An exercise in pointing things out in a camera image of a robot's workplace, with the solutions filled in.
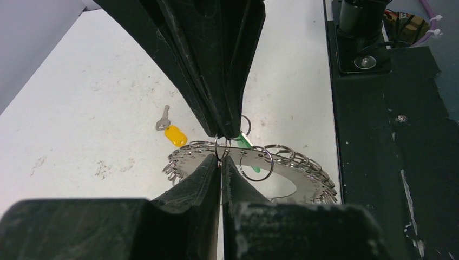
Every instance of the table surface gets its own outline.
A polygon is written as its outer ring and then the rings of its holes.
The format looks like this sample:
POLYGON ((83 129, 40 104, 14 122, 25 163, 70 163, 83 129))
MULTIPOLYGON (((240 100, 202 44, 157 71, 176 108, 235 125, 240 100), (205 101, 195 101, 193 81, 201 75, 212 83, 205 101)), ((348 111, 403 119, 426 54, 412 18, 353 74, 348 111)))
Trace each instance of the table surface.
MULTIPOLYGON (((265 5, 242 109, 249 137, 313 158, 340 194, 323 3, 265 5)), ((103 10, 84 12, 0 115, 0 215, 21 199, 170 189, 161 170, 175 147, 155 130, 166 104, 188 140, 212 140, 141 47, 103 10)), ((277 189, 270 179, 262 186, 277 189)))

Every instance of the silver key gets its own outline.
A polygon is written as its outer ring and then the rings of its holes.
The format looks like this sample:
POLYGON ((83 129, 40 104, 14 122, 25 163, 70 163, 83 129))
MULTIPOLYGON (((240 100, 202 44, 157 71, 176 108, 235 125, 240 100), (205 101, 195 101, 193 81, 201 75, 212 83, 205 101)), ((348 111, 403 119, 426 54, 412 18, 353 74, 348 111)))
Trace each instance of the silver key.
POLYGON ((156 122, 156 130, 157 131, 163 131, 166 129, 168 126, 171 125, 171 121, 167 119, 167 112, 169 111, 169 105, 166 105, 164 107, 164 112, 162 113, 162 117, 158 122, 156 122))

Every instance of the gray wall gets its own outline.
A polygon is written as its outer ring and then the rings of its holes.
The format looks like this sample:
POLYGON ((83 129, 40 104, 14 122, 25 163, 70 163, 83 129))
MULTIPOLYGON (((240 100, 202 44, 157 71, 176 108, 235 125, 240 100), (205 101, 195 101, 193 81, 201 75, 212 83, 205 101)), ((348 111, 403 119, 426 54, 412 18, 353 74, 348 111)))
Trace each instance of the gray wall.
POLYGON ((2 113, 86 6, 81 0, 0 0, 0 4, 2 113))

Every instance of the key head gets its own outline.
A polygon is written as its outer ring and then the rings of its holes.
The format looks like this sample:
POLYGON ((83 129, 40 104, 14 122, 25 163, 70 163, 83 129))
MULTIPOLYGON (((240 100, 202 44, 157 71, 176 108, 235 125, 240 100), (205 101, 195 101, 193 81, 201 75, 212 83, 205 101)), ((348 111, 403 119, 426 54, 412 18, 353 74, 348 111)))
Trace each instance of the key head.
POLYGON ((163 131, 170 125, 171 125, 171 121, 169 119, 161 118, 158 122, 156 122, 155 128, 157 131, 163 131))

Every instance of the gray floor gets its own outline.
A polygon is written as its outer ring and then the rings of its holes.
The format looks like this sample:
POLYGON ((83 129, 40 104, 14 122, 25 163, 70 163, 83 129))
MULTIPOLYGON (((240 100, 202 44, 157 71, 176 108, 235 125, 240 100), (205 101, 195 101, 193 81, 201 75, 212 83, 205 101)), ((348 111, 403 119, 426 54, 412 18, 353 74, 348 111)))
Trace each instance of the gray floor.
MULTIPOLYGON (((459 1, 457 0, 428 0, 435 14, 443 18, 438 28, 444 33, 439 38, 431 37, 424 45, 428 45, 442 71, 436 78, 440 96, 442 97, 450 118, 459 122, 459 1)), ((414 14, 424 14, 419 0, 393 0, 388 8, 393 11, 413 11, 414 14)))

